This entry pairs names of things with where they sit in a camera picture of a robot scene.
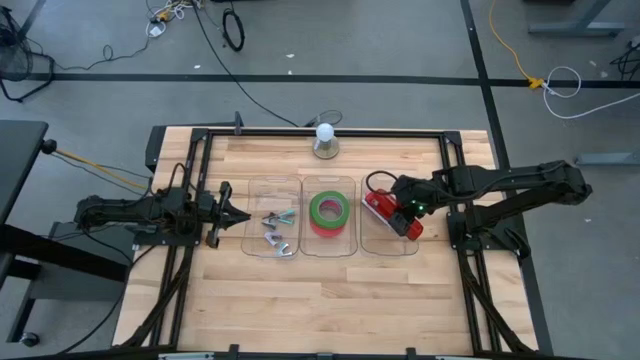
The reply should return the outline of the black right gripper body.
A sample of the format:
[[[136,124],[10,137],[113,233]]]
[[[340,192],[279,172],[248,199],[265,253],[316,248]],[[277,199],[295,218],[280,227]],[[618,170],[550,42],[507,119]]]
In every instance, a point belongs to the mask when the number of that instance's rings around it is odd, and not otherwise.
[[[399,236],[419,236],[421,230],[413,230],[412,225],[425,215],[432,215],[436,208],[433,183],[429,180],[400,175],[391,187],[395,198],[394,210],[389,225]]]

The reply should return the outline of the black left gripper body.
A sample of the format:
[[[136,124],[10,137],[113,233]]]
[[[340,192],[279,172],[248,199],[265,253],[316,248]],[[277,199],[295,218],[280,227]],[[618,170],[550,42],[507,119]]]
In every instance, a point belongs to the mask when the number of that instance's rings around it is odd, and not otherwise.
[[[218,232],[226,225],[226,220],[224,220],[223,217],[229,211],[229,199],[231,195],[232,187],[228,181],[221,183],[218,198],[215,198],[209,191],[205,191],[202,194],[202,208],[206,212],[203,222],[212,225],[212,229],[207,233],[205,238],[205,243],[210,248],[218,248]]]

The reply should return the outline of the red stapler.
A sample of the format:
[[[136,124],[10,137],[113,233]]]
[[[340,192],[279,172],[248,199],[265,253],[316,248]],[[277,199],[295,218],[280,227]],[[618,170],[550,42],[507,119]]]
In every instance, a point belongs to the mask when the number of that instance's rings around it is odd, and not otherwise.
[[[393,195],[379,192],[369,192],[364,199],[388,220],[398,236],[406,237],[411,241],[421,236],[423,225],[418,216],[424,214],[424,206],[419,202],[410,200],[404,204],[398,204]]]

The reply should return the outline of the pink rectangular block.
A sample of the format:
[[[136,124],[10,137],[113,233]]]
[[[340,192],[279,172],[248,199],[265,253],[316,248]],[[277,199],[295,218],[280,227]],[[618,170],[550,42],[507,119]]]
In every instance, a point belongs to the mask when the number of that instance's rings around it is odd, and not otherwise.
[[[337,237],[344,230],[343,226],[335,228],[335,229],[324,228],[324,227],[321,227],[320,225],[318,225],[314,220],[311,220],[310,227],[311,227],[311,230],[316,235],[318,235],[320,237],[323,237],[323,238],[334,238],[334,237]]]

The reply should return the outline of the clear plastic bin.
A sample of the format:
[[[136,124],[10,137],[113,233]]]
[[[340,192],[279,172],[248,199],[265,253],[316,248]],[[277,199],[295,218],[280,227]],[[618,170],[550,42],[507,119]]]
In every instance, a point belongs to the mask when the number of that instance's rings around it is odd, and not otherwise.
[[[323,238],[316,235],[310,227],[310,202],[311,199],[324,191],[337,191],[342,193],[350,206],[350,217],[343,226],[343,232],[334,238]],[[350,177],[309,176],[302,182],[302,206],[301,206],[301,238],[300,249],[303,254],[318,258],[343,258],[356,253],[358,249],[356,241],[355,225],[355,201],[356,185]],[[325,201],[321,207],[321,216],[328,220],[334,220],[339,216],[338,205],[332,201]]]
[[[361,182],[360,200],[370,192],[367,185],[374,190],[389,191],[394,180],[385,174],[375,174],[369,181],[366,178]],[[406,237],[398,236],[387,228],[361,203],[360,209],[360,247],[364,252],[376,256],[405,257],[418,252],[419,243]]]
[[[301,234],[301,191],[302,183],[293,176],[259,176],[248,184],[248,210],[251,219],[246,223],[241,242],[242,251],[251,257],[284,260],[293,258],[299,251]],[[296,212],[293,224],[278,221],[277,228],[271,230],[261,224],[262,218],[270,212],[279,214],[293,209]],[[266,232],[280,232],[293,252],[289,257],[276,257],[275,247],[264,237]]]

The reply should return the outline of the white bulb brass lamp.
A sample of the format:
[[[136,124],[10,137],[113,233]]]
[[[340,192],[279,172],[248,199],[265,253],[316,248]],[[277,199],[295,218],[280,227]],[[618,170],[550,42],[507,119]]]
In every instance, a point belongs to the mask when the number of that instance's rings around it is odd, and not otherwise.
[[[339,141],[331,124],[321,123],[316,127],[313,152],[320,159],[331,159],[339,153]]]

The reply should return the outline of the yellow rod black knob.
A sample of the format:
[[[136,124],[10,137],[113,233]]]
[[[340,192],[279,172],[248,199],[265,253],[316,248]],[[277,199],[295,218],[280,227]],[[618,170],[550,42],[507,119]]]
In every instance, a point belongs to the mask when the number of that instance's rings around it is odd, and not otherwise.
[[[110,167],[105,167],[102,166],[100,164],[97,164],[93,161],[90,161],[88,159],[85,159],[83,157],[80,157],[79,155],[64,151],[64,150],[60,150],[57,146],[57,142],[53,139],[48,139],[45,140],[42,144],[41,150],[45,153],[45,154],[56,154],[59,155],[67,160],[72,160],[76,163],[80,163],[83,165],[86,165],[88,167],[91,167],[105,175],[107,175],[108,177],[117,180],[118,182],[122,183],[122,184],[126,184],[127,186],[133,187],[133,188],[138,188],[138,189],[143,189],[143,185],[136,183],[134,181],[131,181],[117,173],[114,173]]]

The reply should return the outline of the grey table foot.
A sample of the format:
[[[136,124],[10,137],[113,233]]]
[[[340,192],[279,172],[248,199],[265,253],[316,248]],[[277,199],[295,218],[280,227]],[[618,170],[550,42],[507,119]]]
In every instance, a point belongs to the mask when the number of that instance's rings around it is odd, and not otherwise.
[[[640,150],[582,153],[576,156],[575,164],[580,166],[640,166]]]
[[[596,20],[610,2],[611,0],[594,0],[591,7],[574,21],[530,24],[528,33],[533,35],[604,36],[615,38],[626,29],[624,22],[600,22]]]

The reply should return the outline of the black desk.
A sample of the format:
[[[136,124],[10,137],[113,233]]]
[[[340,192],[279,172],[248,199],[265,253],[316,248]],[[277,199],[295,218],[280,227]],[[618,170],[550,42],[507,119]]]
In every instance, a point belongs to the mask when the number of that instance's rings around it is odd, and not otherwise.
[[[41,153],[48,124],[0,120],[0,289],[9,277],[29,282],[7,341],[34,347],[44,338],[28,330],[38,300],[107,301],[127,275],[127,260],[97,253],[84,233],[54,239],[8,225],[7,218]]]

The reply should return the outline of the black floor fan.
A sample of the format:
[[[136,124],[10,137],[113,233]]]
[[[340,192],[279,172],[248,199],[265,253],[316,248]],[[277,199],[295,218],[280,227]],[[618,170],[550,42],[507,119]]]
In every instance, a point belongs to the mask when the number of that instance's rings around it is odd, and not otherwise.
[[[34,56],[48,61],[46,81],[22,96],[11,96],[4,82],[26,80],[32,74]],[[51,56],[31,50],[27,30],[16,22],[10,8],[0,5],[0,90],[5,98],[23,103],[28,97],[48,87],[54,78],[54,65],[55,62]]]

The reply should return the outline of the black aluminium rig frame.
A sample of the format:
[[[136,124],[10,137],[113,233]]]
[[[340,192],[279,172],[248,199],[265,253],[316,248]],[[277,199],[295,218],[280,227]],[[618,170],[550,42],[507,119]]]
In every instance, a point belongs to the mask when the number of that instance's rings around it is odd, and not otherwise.
[[[483,131],[249,129],[193,139],[166,131],[154,184],[180,182],[177,165],[250,221],[191,252],[187,282],[153,329],[181,350],[470,355],[507,343],[464,288],[467,263],[529,348],[537,341],[518,259],[508,251],[457,253],[447,211],[425,217],[419,239],[400,238],[363,204],[394,177],[427,177],[458,164],[492,168]]]

